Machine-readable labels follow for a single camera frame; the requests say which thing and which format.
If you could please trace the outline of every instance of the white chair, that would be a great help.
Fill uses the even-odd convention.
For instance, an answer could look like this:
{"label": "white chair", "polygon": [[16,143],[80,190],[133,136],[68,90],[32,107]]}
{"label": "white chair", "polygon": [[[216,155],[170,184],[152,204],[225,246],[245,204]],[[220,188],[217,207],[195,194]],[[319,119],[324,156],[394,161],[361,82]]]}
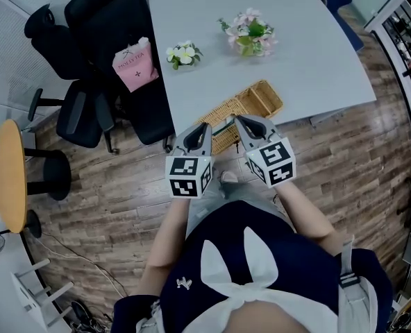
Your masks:
{"label": "white chair", "polygon": [[59,316],[52,319],[50,322],[46,322],[44,315],[45,310],[47,310],[47,305],[50,305],[56,298],[61,296],[66,291],[70,290],[73,287],[73,283],[69,282],[64,287],[57,290],[55,293],[46,297],[45,299],[40,299],[44,293],[47,293],[51,290],[51,287],[47,286],[44,289],[33,293],[31,290],[27,289],[25,285],[20,280],[22,277],[29,273],[34,273],[36,270],[50,264],[49,259],[45,259],[23,273],[11,273],[12,283],[15,286],[17,296],[19,297],[22,307],[29,313],[33,319],[38,322],[45,330],[48,330],[54,323],[56,323],[63,316],[68,314],[72,308],[68,307],[64,310]]}

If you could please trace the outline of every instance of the white flowers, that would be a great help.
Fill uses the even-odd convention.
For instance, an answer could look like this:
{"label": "white flowers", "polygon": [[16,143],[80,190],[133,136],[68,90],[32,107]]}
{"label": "white flowers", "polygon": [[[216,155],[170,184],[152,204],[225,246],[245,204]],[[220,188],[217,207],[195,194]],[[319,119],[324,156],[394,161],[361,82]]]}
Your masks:
{"label": "white flowers", "polygon": [[169,62],[171,62],[171,60],[173,59],[173,57],[176,55],[176,53],[179,51],[179,49],[175,48],[167,48],[167,50],[165,51],[165,53],[168,55],[167,60]]}
{"label": "white flowers", "polygon": [[172,63],[175,70],[179,65],[194,65],[196,61],[201,60],[199,55],[203,55],[191,41],[179,42],[174,48],[167,48],[165,53],[167,62]]}
{"label": "white flowers", "polygon": [[195,55],[194,49],[192,47],[181,47],[180,49],[178,49],[177,53],[178,54],[176,55],[176,57],[179,57],[182,64],[190,64],[192,57],[194,57]]}

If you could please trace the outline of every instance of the apron logo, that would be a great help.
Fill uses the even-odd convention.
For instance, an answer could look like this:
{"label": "apron logo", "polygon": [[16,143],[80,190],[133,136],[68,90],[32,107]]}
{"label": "apron logo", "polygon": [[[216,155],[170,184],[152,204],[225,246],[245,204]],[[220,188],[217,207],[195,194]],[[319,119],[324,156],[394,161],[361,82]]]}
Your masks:
{"label": "apron logo", "polygon": [[187,290],[190,290],[190,286],[192,285],[192,281],[191,280],[186,281],[185,277],[183,277],[182,280],[176,279],[176,283],[178,285],[178,289],[181,286],[184,286]]}

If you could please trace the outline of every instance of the white bow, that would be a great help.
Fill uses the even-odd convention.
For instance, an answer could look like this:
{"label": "white bow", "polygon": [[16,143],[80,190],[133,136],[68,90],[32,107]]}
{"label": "white bow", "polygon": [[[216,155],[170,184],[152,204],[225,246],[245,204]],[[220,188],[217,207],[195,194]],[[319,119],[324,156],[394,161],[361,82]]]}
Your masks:
{"label": "white bow", "polygon": [[244,251],[253,282],[238,285],[232,282],[217,247],[211,241],[204,241],[201,279],[228,298],[194,319],[184,333],[223,332],[231,312],[254,300],[277,304],[311,333],[336,333],[337,315],[327,306],[294,293],[267,288],[278,278],[278,267],[269,247],[249,227],[244,230]]}

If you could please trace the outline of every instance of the chair armrest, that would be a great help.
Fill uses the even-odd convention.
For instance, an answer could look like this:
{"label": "chair armrest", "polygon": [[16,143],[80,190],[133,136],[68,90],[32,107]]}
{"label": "chair armrest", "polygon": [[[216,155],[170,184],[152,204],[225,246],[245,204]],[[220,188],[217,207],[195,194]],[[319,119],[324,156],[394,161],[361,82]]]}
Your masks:
{"label": "chair armrest", "polygon": [[97,121],[104,132],[115,127],[115,120],[111,115],[110,106],[104,93],[100,93],[94,100],[94,109],[96,110]]}
{"label": "chair armrest", "polygon": [[79,91],[73,104],[72,113],[68,118],[67,134],[73,135],[76,132],[86,101],[87,94]]}
{"label": "chair armrest", "polygon": [[34,119],[34,114],[39,105],[40,96],[42,95],[43,89],[37,89],[34,94],[33,100],[31,101],[30,110],[28,111],[28,120],[32,121]]}

